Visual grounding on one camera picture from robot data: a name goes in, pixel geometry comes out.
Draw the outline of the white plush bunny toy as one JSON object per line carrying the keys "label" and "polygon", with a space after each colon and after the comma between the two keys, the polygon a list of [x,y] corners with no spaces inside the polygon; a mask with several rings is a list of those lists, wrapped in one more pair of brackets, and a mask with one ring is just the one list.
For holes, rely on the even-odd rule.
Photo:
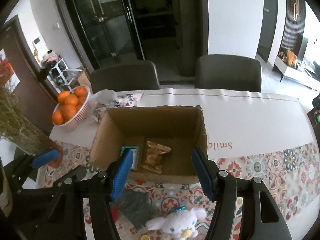
{"label": "white plush bunny toy", "polygon": [[182,206],[171,210],[165,217],[147,221],[145,227],[148,230],[161,230],[175,239],[195,238],[198,235],[195,225],[199,220],[204,220],[206,215],[203,208],[193,207],[188,210]]}

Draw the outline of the dark dining chair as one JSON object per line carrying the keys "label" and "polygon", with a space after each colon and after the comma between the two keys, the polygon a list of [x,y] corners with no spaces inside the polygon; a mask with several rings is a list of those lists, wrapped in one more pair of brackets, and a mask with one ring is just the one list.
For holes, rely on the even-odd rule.
{"label": "dark dining chair", "polygon": [[261,64],[236,55],[203,55],[196,63],[195,88],[260,92]]}
{"label": "dark dining chair", "polygon": [[156,65],[146,60],[97,69],[90,79],[94,94],[105,89],[124,92],[161,88]]}

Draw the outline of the black glass cabinet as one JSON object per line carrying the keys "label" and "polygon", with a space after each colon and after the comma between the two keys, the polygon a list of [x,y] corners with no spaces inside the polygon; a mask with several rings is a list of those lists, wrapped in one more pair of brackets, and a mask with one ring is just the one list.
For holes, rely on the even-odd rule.
{"label": "black glass cabinet", "polygon": [[64,0],[89,70],[149,60],[163,84],[191,82],[201,53],[201,0]]}

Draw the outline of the white shoe rack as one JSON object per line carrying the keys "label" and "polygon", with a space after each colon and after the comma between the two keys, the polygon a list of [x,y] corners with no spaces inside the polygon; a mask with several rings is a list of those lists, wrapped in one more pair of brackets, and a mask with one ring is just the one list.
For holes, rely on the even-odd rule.
{"label": "white shoe rack", "polygon": [[50,67],[48,76],[52,78],[53,82],[57,85],[57,87],[67,86],[69,81],[68,77],[68,67],[65,64],[63,59],[59,61],[50,61],[47,63],[48,67]]}

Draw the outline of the green textured cloth pouch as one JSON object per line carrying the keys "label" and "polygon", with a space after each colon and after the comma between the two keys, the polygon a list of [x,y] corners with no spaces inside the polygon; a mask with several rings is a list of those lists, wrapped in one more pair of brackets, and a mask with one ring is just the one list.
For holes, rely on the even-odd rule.
{"label": "green textured cloth pouch", "polygon": [[142,229],[155,214],[150,195],[145,192],[124,190],[116,205],[137,230]]}

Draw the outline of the glass vase with dried plants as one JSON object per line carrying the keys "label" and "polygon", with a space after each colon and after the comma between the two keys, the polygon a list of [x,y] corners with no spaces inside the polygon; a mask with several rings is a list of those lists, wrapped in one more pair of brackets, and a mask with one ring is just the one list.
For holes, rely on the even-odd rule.
{"label": "glass vase with dried plants", "polygon": [[56,149],[60,154],[60,165],[62,164],[62,147],[22,114],[20,100],[5,87],[1,87],[1,135],[30,155],[39,156]]}

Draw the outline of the floral tissue box cover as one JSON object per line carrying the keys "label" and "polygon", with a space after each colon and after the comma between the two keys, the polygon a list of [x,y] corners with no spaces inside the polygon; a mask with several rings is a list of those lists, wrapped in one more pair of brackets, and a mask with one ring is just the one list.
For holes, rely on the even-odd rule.
{"label": "floral tissue box cover", "polygon": [[97,103],[90,120],[100,123],[108,109],[136,107],[143,93],[126,93],[117,95],[113,90],[101,90],[90,97]]}

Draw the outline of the yellow ring toy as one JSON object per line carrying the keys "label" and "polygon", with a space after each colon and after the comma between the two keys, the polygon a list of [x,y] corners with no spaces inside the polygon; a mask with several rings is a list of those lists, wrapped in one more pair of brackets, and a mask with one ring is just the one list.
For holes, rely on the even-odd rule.
{"label": "yellow ring toy", "polygon": [[151,240],[150,236],[147,234],[143,234],[140,236],[139,240]]}

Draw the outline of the white tv console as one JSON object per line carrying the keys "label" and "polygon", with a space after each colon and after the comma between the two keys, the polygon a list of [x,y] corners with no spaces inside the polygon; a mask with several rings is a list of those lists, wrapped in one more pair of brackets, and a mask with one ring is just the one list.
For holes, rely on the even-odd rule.
{"label": "white tv console", "polygon": [[306,72],[300,72],[295,68],[289,67],[285,62],[278,56],[275,59],[273,70],[279,70],[281,73],[281,79],[288,78],[301,85],[309,87],[311,89],[319,91],[319,81],[310,77]]}

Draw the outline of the left dark dining chair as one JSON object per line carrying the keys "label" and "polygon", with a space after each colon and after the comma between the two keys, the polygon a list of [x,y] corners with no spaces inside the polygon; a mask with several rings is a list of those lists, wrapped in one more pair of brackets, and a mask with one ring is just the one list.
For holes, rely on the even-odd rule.
{"label": "left dark dining chair", "polygon": [[161,88],[156,65],[146,60],[97,69],[90,79],[94,94],[105,89],[124,92]]}

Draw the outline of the right dark dining chair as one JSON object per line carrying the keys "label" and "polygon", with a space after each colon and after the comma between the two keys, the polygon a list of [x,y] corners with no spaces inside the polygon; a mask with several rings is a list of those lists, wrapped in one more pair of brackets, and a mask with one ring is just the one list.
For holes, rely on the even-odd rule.
{"label": "right dark dining chair", "polygon": [[203,55],[196,63],[195,88],[260,92],[261,64],[236,55]]}

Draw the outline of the white plastic fruit basket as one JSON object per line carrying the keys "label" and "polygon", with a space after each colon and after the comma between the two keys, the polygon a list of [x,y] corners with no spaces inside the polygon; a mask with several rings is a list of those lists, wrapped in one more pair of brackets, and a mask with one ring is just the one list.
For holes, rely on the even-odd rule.
{"label": "white plastic fruit basket", "polygon": [[78,86],[71,91],[64,90],[57,96],[57,106],[52,113],[52,122],[64,131],[76,130],[91,115],[90,90],[87,86]]}

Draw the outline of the brown snack packet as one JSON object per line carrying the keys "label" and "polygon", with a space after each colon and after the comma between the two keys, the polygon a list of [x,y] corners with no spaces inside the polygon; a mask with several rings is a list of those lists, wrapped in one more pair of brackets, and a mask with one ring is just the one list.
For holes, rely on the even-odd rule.
{"label": "brown snack packet", "polygon": [[146,145],[146,157],[140,167],[156,174],[162,174],[163,157],[171,152],[171,148],[151,141],[147,141]]}

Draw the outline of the brown cardboard box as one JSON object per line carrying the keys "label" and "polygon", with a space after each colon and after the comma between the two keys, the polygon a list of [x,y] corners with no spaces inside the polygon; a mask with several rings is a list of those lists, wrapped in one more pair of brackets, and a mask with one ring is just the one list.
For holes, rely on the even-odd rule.
{"label": "brown cardboard box", "polygon": [[90,162],[101,170],[120,157],[125,146],[138,147],[131,179],[165,184],[195,184],[191,156],[208,152],[200,106],[114,108],[104,112],[91,148]]}

